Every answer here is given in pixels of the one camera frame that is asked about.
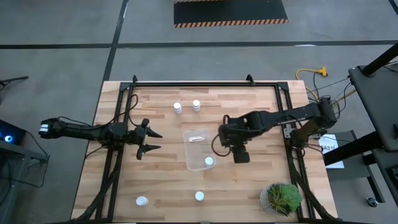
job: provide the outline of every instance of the white cap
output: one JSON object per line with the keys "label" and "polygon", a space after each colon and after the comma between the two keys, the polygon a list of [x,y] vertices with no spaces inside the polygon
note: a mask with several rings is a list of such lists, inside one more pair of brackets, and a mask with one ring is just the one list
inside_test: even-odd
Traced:
{"label": "white cap", "polygon": [[180,103],[174,103],[174,109],[179,110],[181,108]]}
{"label": "white cap", "polygon": [[148,204],[148,198],[145,198],[144,196],[140,196],[137,198],[136,203],[138,206],[145,206]]}
{"label": "white cap", "polygon": [[211,167],[211,166],[213,166],[213,164],[214,164],[214,159],[213,159],[213,158],[207,157],[207,158],[205,159],[205,166]]}
{"label": "white cap", "polygon": [[205,194],[203,192],[197,192],[195,194],[195,198],[198,202],[201,202],[203,199],[205,199]]}
{"label": "white cap", "polygon": [[193,106],[200,106],[199,100],[194,100],[194,101],[192,102],[192,105],[193,105]]}

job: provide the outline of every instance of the blue light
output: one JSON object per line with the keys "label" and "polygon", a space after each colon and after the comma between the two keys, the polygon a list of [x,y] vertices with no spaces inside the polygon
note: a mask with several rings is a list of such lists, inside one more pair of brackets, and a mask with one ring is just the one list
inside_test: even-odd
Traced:
{"label": "blue light", "polygon": [[5,140],[6,142],[11,142],[11,141],[12,141],[12,136],[6,136],[6,137],[4,138],[4,140]]}

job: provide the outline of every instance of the plant pot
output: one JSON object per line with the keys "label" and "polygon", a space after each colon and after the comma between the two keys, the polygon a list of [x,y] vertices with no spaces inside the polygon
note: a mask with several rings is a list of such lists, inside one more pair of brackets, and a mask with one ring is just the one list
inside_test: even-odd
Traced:
{"label": "plant pot", "polygon": [[281,186],[281,185],[288,185],[286,183],[274,183],[271,184],[270,186],[264,188],[262,190],[262,192],[260,193],[260,204],[261,207],[264,209],[264,211],[266,211],[267,213],[273,214],[273,215],[283,215],[283,216],[289,216],[291,214],[294,213],[294,211],[288,213],[288,214],[284,214],[284,213],[280,213],[275,211],[272,207],[271,207],[271,203],[270,203],[270,189],[275,187],[275,186]]}

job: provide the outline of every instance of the caster wheel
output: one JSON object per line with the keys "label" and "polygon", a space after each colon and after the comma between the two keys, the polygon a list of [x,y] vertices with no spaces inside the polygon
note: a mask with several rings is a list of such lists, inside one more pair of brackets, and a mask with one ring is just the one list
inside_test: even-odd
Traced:
{"label": "caster wheel", "polygon": [[374,197],[367,198],[366,200],[368,202],[368,205],[373,208],[376,208],[377,205],[379,204],[379,202],[377,202],[377,200]]}

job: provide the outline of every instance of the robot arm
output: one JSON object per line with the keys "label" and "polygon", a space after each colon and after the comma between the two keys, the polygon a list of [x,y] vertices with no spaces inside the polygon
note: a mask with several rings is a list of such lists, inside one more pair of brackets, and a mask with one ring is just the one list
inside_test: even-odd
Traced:
{"label": "robot arm", "polygon": [[162,138],[149,127],[149,120],[143,119],[141,125],[133,131],[127,130],[124,123],[108,123],[104,125],[86,126],[60,121],[58,118],[50,118],[41,122],[39,135],[45,139],[59,138],[61,136],[98,141],[102,146],[109,147],[112,144],[126,143],[139,146],[137,159],[141,160],[142,154],[158,149],[160,146],[145,144],[148,135],[153,138]]}
{"label": "robot arm", "polygon": [[303,148],[308,142],[309,135],[319,129],[330,128],[336,122],[335,112],[330,98],[321,98],[318,103],[291,110],[270,113],[267,111],[252,111],[238,118],[228,115],[224,124],[218,128],[221,145],[229,147],[234,155],[235,163],[249,162],[249,153],[245,144],[252,138],[262,135],[274,126],[308,120],[300,129],[290,133],[289,144]]}

